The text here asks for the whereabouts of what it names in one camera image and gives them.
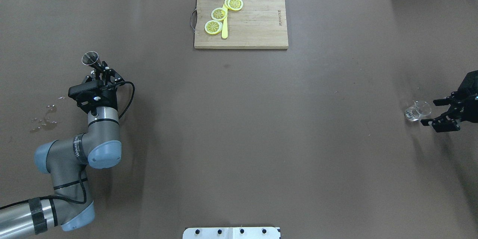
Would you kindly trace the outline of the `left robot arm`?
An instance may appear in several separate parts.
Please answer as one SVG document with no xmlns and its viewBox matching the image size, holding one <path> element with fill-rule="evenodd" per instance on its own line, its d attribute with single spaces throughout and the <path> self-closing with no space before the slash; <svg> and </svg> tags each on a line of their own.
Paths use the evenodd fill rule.
<svg viewBox="0 0 478 239">
<path fill-rule="evenodd" d="M 57 226 L 70 232 L 94 220 L 86 167 L 111 168 L 121 161 L 117 89 L 125 81 L 106 62 L 90 66 L 91 74 L 68 92 L 87 113 L 87 132 L 37 148 L 35 165 L 51 176 L 54 193 L 1 207 L 2 239 L 25 238 Z"/>
</svg>

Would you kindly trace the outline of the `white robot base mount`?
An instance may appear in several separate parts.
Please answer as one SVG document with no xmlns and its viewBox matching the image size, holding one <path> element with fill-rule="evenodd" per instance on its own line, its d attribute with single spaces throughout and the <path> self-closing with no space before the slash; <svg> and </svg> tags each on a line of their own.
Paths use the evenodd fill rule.
<svg viewBox="0 0 478 239">
<path fill-rule="evenodd" d="M 183 239 L 280 239 L 279 227 L 190 227 Z"/>
</svg>

